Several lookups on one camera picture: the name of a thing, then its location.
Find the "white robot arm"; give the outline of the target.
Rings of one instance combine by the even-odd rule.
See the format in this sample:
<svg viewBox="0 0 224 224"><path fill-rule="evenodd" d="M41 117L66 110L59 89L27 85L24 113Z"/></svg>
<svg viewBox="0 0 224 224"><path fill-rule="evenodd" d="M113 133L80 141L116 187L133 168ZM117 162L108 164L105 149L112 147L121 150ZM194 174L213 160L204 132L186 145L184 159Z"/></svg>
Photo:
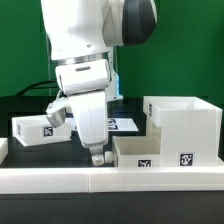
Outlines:
<svg viewBox="0 0 224 224"><path fill-rule="evenodd" d="M41 0L41 8L60 88L47 119L57 128L70 109L82 145L100 166L108 142L106 56L113 46L147 41L157 25L157 5L155 0Z"/></svg>

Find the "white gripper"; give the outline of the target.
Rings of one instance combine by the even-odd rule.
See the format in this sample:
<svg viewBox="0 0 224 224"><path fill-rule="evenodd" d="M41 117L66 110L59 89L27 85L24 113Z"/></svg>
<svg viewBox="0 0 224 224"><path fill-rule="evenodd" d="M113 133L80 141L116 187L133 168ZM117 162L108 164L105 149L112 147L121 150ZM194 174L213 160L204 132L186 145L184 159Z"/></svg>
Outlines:
<svg viewBox="0 0 224 224"><path fill-rule="evenodd" d="M82 145L90 148L94 166L104 164L108 141L106 88L109 64L105 59L56 67L58 85L68 97Z"/></svg>

